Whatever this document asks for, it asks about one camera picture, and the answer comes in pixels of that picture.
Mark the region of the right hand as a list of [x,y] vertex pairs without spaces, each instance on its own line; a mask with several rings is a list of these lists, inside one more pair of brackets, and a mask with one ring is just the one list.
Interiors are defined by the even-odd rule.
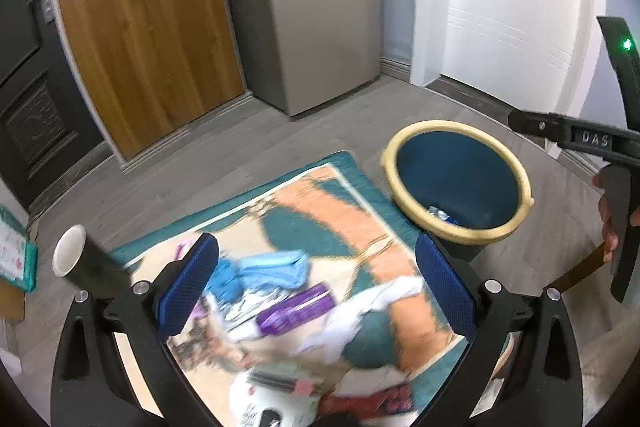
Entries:
[[[608,207],[608,200],[602,194],[598,202],[598,211],[602,221],[602,237],[603,237],[603,262],[608,263],[612,260],[614,251],[617,248],[620,238],[614,231],[612,222],[612,211]],[[629,223],[633,227],[640,225],[640,208],[634,210],[629,218]]]

